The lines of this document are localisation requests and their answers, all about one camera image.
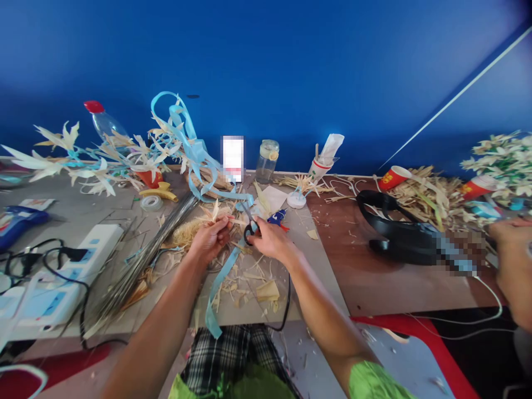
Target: person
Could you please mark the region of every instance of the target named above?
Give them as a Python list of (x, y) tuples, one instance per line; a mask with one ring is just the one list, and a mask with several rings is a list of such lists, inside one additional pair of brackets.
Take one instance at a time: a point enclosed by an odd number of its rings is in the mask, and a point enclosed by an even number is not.
[(489, 226), (497, 243), (499, 273), (497, 285), (506, 297), (517, 324), (515, 353), (528, 383), (532, 382), (532, 221), (507, 219)]
[[(257, 218), (249, 241), (290, 272), (303, 318), (349, 398), (413, 398), (382, 368), (354, 323), (336, 306), (305, 255), (274, 224)], [(199, 229), (171, 284), (122, 353), (103, 398), (154, 398), (181, 348), (207, 265), (229, 242), (231, 218)], [(228, 326), (215, 340), (199, 329), (169, 398), (300, 397), (263, 324)]]

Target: tape roll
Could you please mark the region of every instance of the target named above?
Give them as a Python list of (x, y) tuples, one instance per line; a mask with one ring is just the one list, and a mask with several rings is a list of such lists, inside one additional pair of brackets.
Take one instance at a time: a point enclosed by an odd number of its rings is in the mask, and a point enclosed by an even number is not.
[(162, 199), (159, 196), (144, 197), (140, 203), (140, 207), (146, 212), (158, 211), (162, 207)]

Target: metal wire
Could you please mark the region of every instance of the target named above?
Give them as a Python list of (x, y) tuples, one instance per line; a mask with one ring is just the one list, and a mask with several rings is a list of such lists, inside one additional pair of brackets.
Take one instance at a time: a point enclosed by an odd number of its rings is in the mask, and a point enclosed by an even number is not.
[(192, 192), (180, 199), (177, 207), (168, 215), (165, 224), (159, 229), (155, 237), (128, 261), (129, 266), (120, 277), (120, 280), (98, 302), (88, 317), (87, 325), (90, 325), (91, 328), (87, 329), (86, 339), (118, 314), (135, 290), (140, 276), (142, 276), (146, 267), (150, 265), (161, 248), (163, 241), (185, 220), (198, 203), (198, 198)]

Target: person's hand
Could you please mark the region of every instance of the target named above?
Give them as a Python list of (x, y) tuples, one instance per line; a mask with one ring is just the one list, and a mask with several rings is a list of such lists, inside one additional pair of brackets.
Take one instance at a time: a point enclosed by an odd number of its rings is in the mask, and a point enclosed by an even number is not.
[(259, 225), (260, 235), (248, 236), (247, 238), (261, 253), (277, 259), (285, 266), (294, 256), (300, 255), (299, 249), (288, 238), (283, 229), (258, 216), (255, 217), (255, 221)]
[(497, 245), (528, 245), (532, 242), (532, 221), (515, 218), (495, 222), (489, 226), (489, 235)]
[(205, 222), (196, 233), (188, 255), (197, 258), (205, 266), (209, 264), (229, 242), (229, 231), (233, 227), (231, 219), (234, 217), (223, 216), (216, 218), (216, 223)]

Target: plastic bottle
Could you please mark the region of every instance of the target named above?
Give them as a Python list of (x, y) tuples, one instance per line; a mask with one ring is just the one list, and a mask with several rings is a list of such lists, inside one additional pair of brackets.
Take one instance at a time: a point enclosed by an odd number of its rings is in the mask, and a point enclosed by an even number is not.
[(259, 159), (257, 161), (257, 170), (255, 179), (260, 184), (272, 182), (275, 164), (279, 157), (279, 143), (275, 140), (263, 140), (260, 145)]
[(104, 106), (98, 101), (86, 101), (83, 104), (85, 105), (85, 108), (87, 108), (87, 111), (92, 114), (94, 128), (100, 135), (103, 142), (106, 141), (104, 134), (107, 134), (109, 137), (114, 137), (112, 130), (116, 131), (122, 136), (126, 136), (129, 139), (124, 127), (111, 115), (106, 113)]

